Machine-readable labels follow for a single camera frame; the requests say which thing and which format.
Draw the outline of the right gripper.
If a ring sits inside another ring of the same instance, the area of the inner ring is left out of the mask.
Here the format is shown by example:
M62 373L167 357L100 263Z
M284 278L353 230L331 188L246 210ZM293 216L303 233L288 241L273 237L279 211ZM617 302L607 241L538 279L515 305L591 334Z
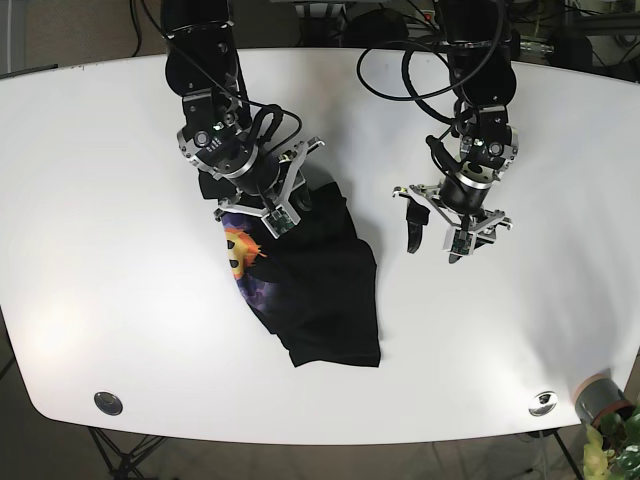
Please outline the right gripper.
M194 106L189 110L194 125L177 133L182 155L214 180L226 180L234 187L218 200L216 218L225 214L256 217L274 238L297 226L300 212L311 208L301 166L325 142L313 137L279 155L267 152L265 144L284 116L276 105L260 108L248 128L242 128L235 115L207 124Z

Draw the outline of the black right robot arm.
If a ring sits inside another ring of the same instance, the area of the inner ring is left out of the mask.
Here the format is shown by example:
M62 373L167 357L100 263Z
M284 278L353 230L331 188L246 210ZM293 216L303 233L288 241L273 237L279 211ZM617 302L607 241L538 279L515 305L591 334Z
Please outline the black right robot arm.
M302 172L319 138L297 141L302 119L274 103L250 98L233 34L228 1L164 1L142 11L167 47L165 78L182 105L179 150L198 171L204 199L217 221L249 220L275 239L326 239L331 201L311 191ZM294 132L273 140L285 119Z

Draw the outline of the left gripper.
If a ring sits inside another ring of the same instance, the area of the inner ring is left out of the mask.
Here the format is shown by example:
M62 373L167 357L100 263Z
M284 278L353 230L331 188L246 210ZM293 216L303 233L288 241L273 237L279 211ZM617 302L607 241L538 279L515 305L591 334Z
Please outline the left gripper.
M504 115L474 115L464 121L458 131L456 156L444 144L445 137L455 132L451 126L443 134L425 139L432 162L442 174L438 184L393 190L395 197L406 200L407 252L417 252L424 228L431 218L437 218L447 226L443 250L451 264L494 244L497 228L512 228L504 211L487 209L484 202L519 151L518 133Z

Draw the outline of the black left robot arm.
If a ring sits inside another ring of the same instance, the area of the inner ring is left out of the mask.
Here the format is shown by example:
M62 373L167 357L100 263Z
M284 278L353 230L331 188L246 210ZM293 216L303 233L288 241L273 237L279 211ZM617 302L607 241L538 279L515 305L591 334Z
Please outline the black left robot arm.
M407 250L415 253L431 217L447 225L443 249L450 263L492 245L499 227L511 229L502 210L488 210L484 201L494 183L519 152L518 134L509 124L508 104L517 79L511 66L514 48L507 7L503 1L438 1L437 29L420 40L400 40L404 48L401 78L406 95L432 119L445 125L445 134L459 141L452 155L444 135L426 137L435 167L442 175L436 185L409 185L394 189L407 203ZM429 51L449 74L448 86L417 92L410 77L414 53Z

